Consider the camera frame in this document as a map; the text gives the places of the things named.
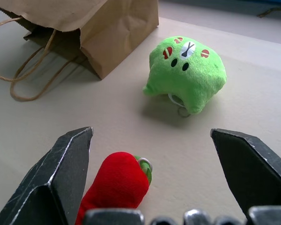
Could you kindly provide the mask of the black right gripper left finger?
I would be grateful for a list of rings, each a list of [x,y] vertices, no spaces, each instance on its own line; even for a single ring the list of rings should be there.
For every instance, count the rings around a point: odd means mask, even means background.
[[[72,130],[27,172],[0,225],[74,225],[85,189],[92,127]]]

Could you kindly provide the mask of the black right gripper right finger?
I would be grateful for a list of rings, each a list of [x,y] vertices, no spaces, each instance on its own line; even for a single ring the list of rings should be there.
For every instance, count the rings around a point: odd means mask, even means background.
[[[252,135],[214,128],[210,136],[246,225],[281,225],[281,158]]]

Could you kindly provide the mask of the red plush chili toy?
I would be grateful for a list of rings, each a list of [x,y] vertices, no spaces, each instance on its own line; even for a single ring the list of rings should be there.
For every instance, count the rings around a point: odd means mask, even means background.
[[[81,200],[75,225],[86,211],[99,208],[136,209],[148,192],[153,166],[144,157],[127,152],[110,154]]]

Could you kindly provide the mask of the brown paper bag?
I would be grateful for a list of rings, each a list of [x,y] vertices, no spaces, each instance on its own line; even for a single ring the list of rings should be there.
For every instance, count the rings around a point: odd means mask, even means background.
[[[40,44],[39,63],[55,51],[100,79],[159,24],[158,0],[0,0],[0,11]]]

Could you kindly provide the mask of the green plush frog toy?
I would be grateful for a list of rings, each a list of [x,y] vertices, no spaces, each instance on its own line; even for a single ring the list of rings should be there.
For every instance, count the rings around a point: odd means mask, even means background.
[[[200,113],[225,85],[227,75],[220,56],[210,47],[189,37],[161,41],[149,55],[149,75],[143,93],[168,95],[189,114]]]

